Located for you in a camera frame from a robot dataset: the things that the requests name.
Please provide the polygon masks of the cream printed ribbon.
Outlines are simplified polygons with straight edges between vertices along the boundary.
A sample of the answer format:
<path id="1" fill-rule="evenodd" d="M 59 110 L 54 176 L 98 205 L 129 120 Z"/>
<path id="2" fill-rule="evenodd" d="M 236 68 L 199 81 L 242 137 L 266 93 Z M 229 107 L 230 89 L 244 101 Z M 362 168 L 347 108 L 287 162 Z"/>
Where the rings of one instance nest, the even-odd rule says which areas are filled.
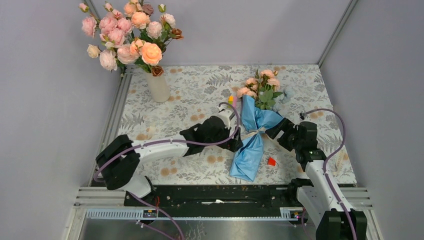
<path id="1" fill-rule="evenodd" d="M 236 130 L 234 131 L 233 134 L 231 134 L 228 138 L 219 141 L 219 142 L 212 142 L 212 143 L 203 143 L 203 142 L 195 142 L 195 141 L 189 141 L 186 139 L 176 139 L 176 138 L 166 138 L 166 139 L 162 139 L 162 140 L 155 140 L 155 141 L 150 141 L 150 142 L 145 142 L 141 144 L 141 148 L 147 148 L 149 146 L 153 146 L 153 145 L 158 145 L 158 144 L 173 144 L 173 143 L 183 143 L 183 144 L 187 144 L 189 147 L 193 147 L 193 146 L 218 146 L 220 144 L 227 144 L 229 142 L 229 140 L 231 138 L 233 138 L 237 131 L 240 128 L 237 126 Z M 243 138 L 249 138 L 252 137 L 254 135 L 257 135 L 259 133 L 265 133 L 265 128 L 260 128 L 259 130 L 252 130 L 250 131 L 247 135 L 245 135 Z M 340 146 L 330 155 L 328 155 L 327 157 L 324 158 L 324 163 L 326 164 L 329 159 L 331 159 L 334 155 L 336 155 L 345 145 L 346 142 L 346 128 L 343 127 L 342 128 L 342 141 Z M 307 158 L 306 156 L 301 156 L 301 151 L 300 150 L 295 150 L 294 151 L 294 156 L 296 157 L 297 162 L 302 166 L 302 169 L 305 170 L 306 164 L 307 162 L 310 160 L 309 158 Z"/>

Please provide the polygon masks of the flower bouquet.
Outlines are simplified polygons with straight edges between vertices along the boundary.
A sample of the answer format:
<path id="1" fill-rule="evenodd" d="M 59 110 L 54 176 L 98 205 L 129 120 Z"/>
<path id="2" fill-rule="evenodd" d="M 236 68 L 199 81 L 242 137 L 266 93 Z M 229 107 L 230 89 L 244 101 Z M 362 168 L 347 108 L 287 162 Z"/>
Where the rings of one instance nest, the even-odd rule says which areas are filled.
<path id="1" fill-rule="evenodd" d="M 241 100 L 240 122 L 246 135 L 250 131 L 265 128 L 265 131 L 277 125 L 284 117 L 274 110 L 277 99 L 282 96 L 289 100 L 293 95 L 281 90 L 277 70 L 256 70 L 253 77 L 236 92 Z M 255 180 L 264 155 L 262 132 L 248 138 L 242 138 L 243 147 L 234 155 L 229 175 L 252 182 Z"/>

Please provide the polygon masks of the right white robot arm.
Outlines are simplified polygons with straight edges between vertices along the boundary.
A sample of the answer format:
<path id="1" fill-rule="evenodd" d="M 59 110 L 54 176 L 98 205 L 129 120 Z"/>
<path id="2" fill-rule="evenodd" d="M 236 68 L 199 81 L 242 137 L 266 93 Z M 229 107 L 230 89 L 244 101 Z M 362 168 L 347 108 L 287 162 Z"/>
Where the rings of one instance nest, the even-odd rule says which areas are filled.
<path id="1" fill-rule="evenodd" d="M 267 136 L 287 151 L 293 151 L 306 178 L 289 183 L 285 199 L 293 206 L 302 205 L 316 227 L 317 240 L 365 240 L 366 215 L 355 210 L 327 168 L 327 156 L 318 148 L 318 129 L 313 122 L 294 124 L 284 118 Z"/>

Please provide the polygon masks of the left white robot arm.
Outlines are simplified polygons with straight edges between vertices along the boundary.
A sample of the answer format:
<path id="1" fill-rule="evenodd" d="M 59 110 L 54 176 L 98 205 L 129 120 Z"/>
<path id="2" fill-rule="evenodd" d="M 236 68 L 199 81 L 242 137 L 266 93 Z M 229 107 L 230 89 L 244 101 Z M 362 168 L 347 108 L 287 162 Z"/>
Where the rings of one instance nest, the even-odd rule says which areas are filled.
<path id="1" fill-rule="evenodd" d="M 110 191 L 130 192 L 148 206 L 155 192 L 147 176 L 136 174 L 139 164 L 199 154 L 208 146 L 237 152 L 243 146 L 240 129 L 232 130 L 220 117 L 211 116 L 169 138 L 132 141 L 126 134 L 119 135 L 96 157 L 101 177 L 95 181 L 104 182 Z"/>

